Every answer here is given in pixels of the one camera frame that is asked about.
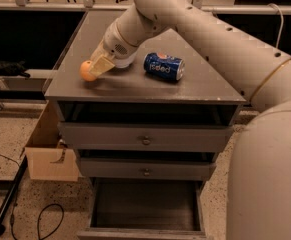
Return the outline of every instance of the can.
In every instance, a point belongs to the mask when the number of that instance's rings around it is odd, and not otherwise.
[[[144,70],[164,79],[178,81],[184,74],[185,63],[182,59],[170,55],[149,53],[145,56]]]

